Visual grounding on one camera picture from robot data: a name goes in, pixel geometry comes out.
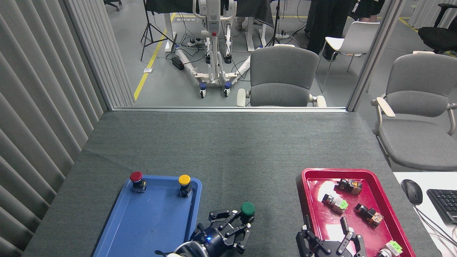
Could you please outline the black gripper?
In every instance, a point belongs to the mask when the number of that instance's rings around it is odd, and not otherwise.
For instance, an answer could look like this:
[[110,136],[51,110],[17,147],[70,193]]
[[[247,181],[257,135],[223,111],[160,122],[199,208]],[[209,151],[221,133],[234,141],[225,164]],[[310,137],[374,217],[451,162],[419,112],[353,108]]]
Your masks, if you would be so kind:
[[[254,219],[254,215],[239,215],[238,210],[210,211],[210,226],[197,225],[191,240],[199,243],[208,257],[220,257],[230,248],[242,255],[247,248]],[[225,239],[219,231],[225,231]]]
[[350,231],[346,218],[340,219],[342,231],[345,235],[340,244],[324,244],[323,241],[310,230],[310,217],[305,215],[304,225],[296,235],[296,242],[301,257],[352,257],[347,250],[350,241],[353,242],[356,253],[354,257],[366,257],[364,238],[361,234]]

